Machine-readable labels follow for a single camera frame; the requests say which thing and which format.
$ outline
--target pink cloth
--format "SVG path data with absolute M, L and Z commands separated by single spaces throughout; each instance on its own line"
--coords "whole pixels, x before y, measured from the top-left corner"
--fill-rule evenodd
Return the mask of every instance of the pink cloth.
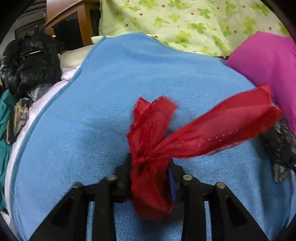
M 296 134 L 296 45 L 292 39 L 257 32 L 230 55 L 226 65 L 256 86 L 268 84 Z

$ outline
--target black plastic bag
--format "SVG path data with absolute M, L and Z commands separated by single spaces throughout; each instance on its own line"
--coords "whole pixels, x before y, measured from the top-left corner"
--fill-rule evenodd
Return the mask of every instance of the black plastic bag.
M 4 50 L 0 77 L 3 87 L 18 99 L 39 84 L 55 84 L 61 80 L 58 53 L 63 44 L 43 31 L 43 26 L 37 26 L 11 41 Z

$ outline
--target wooden frame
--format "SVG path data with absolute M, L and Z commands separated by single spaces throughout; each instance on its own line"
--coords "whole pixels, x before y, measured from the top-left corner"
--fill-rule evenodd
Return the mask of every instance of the wooden frame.
M 57 23 L 70 16 L 73 13 L 77 13 L 79 28 L 81 33 L 81 38 L 84 46 L 92 44 L 91 37 L 94 36 L 92 26 L 91 26 L 91 9 L 99 9 L 100 2 L 98 0 L 80 0 L 66 9 L 62 10 L 60 13 L 55 15 L 52 19 L 45 23 L 46 33 L 49 35 L 54 35 L 53 26 Z

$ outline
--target yellow floral fabric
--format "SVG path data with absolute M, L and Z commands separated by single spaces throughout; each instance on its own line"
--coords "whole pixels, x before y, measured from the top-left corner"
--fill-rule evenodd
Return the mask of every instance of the yellow floral fabric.
M 227 56 L 257 31 L 290 37 L 260 0 L 101 0 L 100 35 L 143 32 L 181 51 Z

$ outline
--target green cloth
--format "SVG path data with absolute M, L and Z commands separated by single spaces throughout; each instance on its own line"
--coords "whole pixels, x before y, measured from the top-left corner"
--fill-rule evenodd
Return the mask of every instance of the green cloth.
M 12 144 L 6 142 L 6 129 L 7 122 L 11 118 L 11 114 L 16 105 L 16 98 L 10 93 L 9 90 L 6 90 L 0 99 L 0 211 L 6 209 L 5 197 L 4 197 L 4 181 L 6 168 L 9 160 L 9 156 L 12 149 Z
M 260 0 L 101 0 L 99 34 L 143 32 L 177 50 L 227 56 L 257 31 L 290 37 Z

